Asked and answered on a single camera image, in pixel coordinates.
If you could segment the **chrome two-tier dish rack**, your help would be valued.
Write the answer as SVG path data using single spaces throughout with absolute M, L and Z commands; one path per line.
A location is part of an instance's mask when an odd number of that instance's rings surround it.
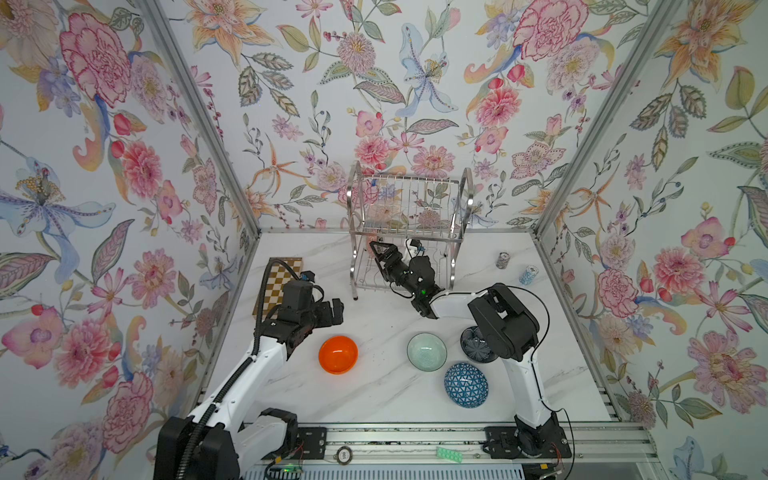
M 344 200 L 352 247 L 349 277 L 353 299 L 359 298 L 361 289 L 388 288 L 369 247 L 373 240 L 395 244 L 405 260 L 428 257 L 437 284 L 454 288 L 456 264 L 474 206 L 470 169 L 464 169 L 458 178 L 428 178 L 389 171 L 365 173 L 356 162 L 350 168 Z M 407 239 L 420 240 L 425 252 L 411 255 Z

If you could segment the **orange plastic bowl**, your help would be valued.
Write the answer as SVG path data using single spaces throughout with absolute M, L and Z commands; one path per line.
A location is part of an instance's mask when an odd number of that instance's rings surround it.
M 358 346 L 347 336 L 334 336 L 326 340 L 318 351 L 321 368 L 332 375 L 342 375 L 357 363 Z

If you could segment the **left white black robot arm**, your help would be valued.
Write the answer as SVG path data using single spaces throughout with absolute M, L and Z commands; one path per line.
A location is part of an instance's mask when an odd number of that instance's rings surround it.
M 268 408 L 251 424 L 257 394 L 314 330 L 342 324 L 343 302 L 328 300 L 311 271 L 293 273 L 283 300 L 256 310 L 253 341 L 240 364 L 186 417 L 171 417 L 157 443 L 155 479 L 239 479 L 265 458 L 299 447 L 295 414 Z

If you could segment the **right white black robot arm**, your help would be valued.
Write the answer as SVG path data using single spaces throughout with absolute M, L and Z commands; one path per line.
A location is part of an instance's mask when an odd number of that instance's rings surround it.
M 396 286 L 396 292 L 405 290 L 405 297 L 421 316 L 475 323 L 507 371 L 519 450 L 528 457 L 542 457 L 546 449 L 559 445 L 565 432 L 538 379 L 540 324 L 514 293 L 516 288 L 497 282 L 476 292 L 446 292 L 436 284 L 428 257 L 414 256 L 405 262 L 394 244 L 371 241 L 369 245 L 383 279 Z

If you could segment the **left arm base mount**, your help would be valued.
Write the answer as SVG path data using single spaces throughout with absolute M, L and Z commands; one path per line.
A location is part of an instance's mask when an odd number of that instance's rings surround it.
M 268 408 L 254 422 L 241 425 L 235 446 L 243 462 L 322 460 L 327 434 L 326 427 L 300 426 L 295 413 Z

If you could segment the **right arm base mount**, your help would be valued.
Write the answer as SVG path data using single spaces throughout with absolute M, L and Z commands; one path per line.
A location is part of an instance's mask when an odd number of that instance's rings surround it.
M 570 459 L 572 449 L 566 432 L 556 418 L 531 427 L 522 421 L 514 425 L 487 426 L 482 450 L 492 459 Z

